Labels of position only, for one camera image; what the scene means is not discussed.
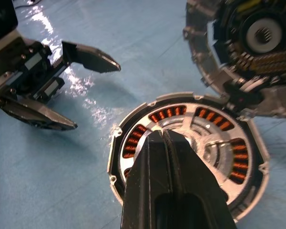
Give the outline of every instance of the cable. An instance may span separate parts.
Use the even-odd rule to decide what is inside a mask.
[[[39,0],[39,1],[36,1],[34,2],[33,4],[30,4],[30,5],[20,5],[20,6],[16,6],[15,7],[15,10],[16,9],[19,9],[19,8],[27,8],[27,7],[31,7],[31,6],[36,6],[38,3],[40,3],[42,0]]]

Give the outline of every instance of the blue surface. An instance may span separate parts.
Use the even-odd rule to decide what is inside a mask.
[[[185,0],[43,0],[17,15],[19,31],[50,45],[54,59],[64,39],[108,52],[122,71],[64,73],[49,106],[76,121],[75,131],[37,130],[0,110],[0,229],[119,229],[122,207],[106,173],[112,130],[162,94],[213,93],[182,39]],[[238,228],[286,229],[286,120],[255,122],[272,157],[270,181]]]

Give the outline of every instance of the blue mat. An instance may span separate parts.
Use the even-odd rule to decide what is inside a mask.
[[[17,0],[16,4],[26,1]],[[119,229],[122,207],[106,173],[112,130],[135,107],[171,92],[214,94],[200,82],[183,0],[43,0],[18,9],[19,31],[50,45],[95,46],[122,66],[98,74],[73,65],[49,107],[79,125],[31,128],[0,110],[0,229]],[[286,229],[286,120],[256,118],[272,157],[266,193],[240,229]]]

